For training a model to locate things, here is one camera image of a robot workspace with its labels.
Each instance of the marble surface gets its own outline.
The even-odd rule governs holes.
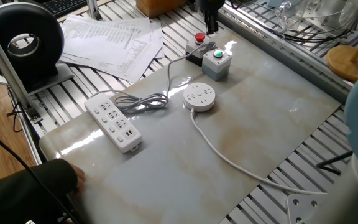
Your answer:
[[[204,82],[216,104],[196,115],[215,147],[236,164],[266,177],[338,106],[330,96],[229,29],[213,37],[233,55],[219,82],[183,60],[171,66],[165,110],[127,117],[142,133],[137,152],[121,154],[85,113],[46,134],[48,159],[81,167],[86,190],[75,203],[90,223],[218,223],[258,184],[208,147],[183,106],[183,90]],[[167,68],[127,89],[165,91]]]

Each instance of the control box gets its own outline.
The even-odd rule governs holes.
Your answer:
[[[215,81],[229,74],[231,55],[222,49],[206,52],[203,56],[203,73]]]
[[[209,37],[206,37],[203,33],[196,34],[193,38],[191,38],[186,43],[186,55],[190,52],[194,51],[197,47],[200,46],[202,42],[209,42]],[[186,60],[193,62],[198,66],[202,66],[203,64],[203,55],[208,51],[206,47],[202,47],[194,52],[192,55],[186,58]]]

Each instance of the red button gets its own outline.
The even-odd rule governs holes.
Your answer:
[[[205,34],[203,34],[203,33],[196,34],[197,42],[201,43],[202,41],[204,41],[204,39],[205,39]]]

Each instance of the wooden stand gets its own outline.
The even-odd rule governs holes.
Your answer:
[[[333,47],[328,51],[326,60],[335,74],[352,82],[358,80],[358,47]]]

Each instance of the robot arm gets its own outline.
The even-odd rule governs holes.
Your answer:
[[[224,0],[196,0],[197,6],[204,12],[207,34],[218,31],[218,10]]]

